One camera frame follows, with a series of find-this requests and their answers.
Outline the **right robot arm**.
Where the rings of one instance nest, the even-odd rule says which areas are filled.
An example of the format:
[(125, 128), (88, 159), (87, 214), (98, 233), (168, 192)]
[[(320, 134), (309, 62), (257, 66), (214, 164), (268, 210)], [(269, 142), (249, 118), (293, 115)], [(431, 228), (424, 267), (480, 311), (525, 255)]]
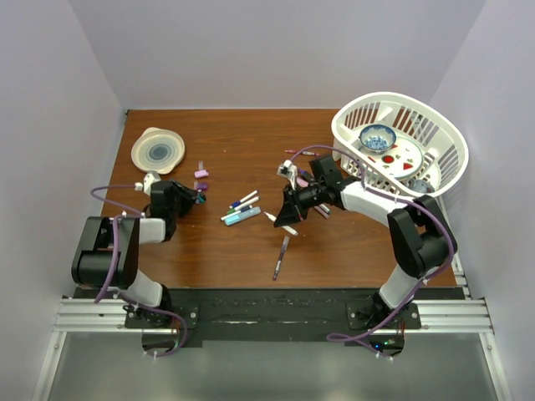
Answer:
[(455, 237), (435, 198), (422, 195), (414, 200), (382, 194), (364, 181), (343, 176), (330, 155), (310, 161), (311, 182), (298, 184), (298, 167), (286, 160), (277, 174), (288, 180), (283, 204), (273, 225), (291, 226), (305, 221), (308, 211), (328, 204), (354, 212), (387, 227), (395, 256), (395, 267), (385, 284), (364, 310), (367, 327), (393, 327), (417, 289), (439, 270), (451, 264), (457, 251)]

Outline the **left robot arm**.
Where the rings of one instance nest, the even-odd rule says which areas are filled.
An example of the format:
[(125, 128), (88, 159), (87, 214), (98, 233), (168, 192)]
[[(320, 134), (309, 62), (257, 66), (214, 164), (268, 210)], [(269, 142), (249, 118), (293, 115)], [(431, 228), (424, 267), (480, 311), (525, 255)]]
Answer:
[(116, 187), (142, 192), (149, 197), (149, 203), (139, 210), (99, 196), (104, 186), (90, 192), (94, 198), (118, 206), (121, 212), (86, 220), (72, 262), (73, 281), (97, 291), (95, 304), (117, 297), (127, 302), (128, 313), (153, 327), (172, 324), (186, 328), (185, 320), (172, 306), (170, 290), (139, 268), (140, 246), (169, 241), (176, 232), (177, 220), (193, 206), (204, 203), (206, 195), (200, 189), (188, 188), (176, 180), (162, 180), (152, 173), (141, 182)]

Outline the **pink highlighter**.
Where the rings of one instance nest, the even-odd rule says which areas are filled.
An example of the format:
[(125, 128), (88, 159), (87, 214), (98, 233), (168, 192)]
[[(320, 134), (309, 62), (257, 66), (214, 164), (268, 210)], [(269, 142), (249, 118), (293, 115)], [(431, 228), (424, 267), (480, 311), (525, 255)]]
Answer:
[(301, 177), (296, 178), (296, 183), (303, 188), (308, 186), (308, 182)]

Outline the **teal capped white marker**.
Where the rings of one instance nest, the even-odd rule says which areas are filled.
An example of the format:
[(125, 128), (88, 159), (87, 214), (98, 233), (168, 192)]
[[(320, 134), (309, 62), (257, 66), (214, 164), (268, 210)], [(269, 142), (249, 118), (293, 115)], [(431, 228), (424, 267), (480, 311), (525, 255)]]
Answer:
[(320, 205), (319, 206), (325, 213), (327, 213), (328, 215), (331, 214), (331, 210), (326, 206), (326, 205)]

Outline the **red pen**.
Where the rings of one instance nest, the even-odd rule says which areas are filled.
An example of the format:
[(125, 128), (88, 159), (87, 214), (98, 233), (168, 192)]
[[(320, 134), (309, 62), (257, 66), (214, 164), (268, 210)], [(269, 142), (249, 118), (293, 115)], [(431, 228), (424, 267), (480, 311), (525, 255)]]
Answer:
[[(285, 150), (284, 152), (288, 153), (290, 155), (296, 155), (298, 153), (296, 150)], [(313, 151), (309, 151), (309, 150), (305, 150), (304, 152), (301, 153), (301, 155), (314, 157), (314, 156), (319, 156), (319, 153), (313, 152)]]

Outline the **dark purple pen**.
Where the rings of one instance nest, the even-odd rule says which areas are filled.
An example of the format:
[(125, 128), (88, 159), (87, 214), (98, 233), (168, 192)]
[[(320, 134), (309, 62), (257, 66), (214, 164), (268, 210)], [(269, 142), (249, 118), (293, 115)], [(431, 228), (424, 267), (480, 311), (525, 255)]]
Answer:
[(281, 249), (280, 249), (280, 252), (279, 252), (279, 255), (278, 255), (278, 259), (277, 259), (277, 263), (275, 265), (275, 268), (274, 268), (274, 272), (273, 272), (273, 280), (276, 281), (278, 279), (278, 275), (279, 275), (279, 272), (280, 272), (280, 269), (281, 269), (281, 265), (283, 263), (283, 258), (284, 258), (284, 255), (288, 249), (288, 243), (290, 241), (290, 237), (289, 236), (285, 236), (283, 238), (283, 244), (281, 246)]

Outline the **pink clear pen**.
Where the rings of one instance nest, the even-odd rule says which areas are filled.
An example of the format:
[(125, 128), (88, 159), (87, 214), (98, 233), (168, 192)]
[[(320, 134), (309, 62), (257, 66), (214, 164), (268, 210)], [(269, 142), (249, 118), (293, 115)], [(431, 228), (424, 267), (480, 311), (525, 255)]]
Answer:
[(315, 206), (314, 209), (325, 219), (329, 218), (329, 213), (325, 212), (320, 206)]

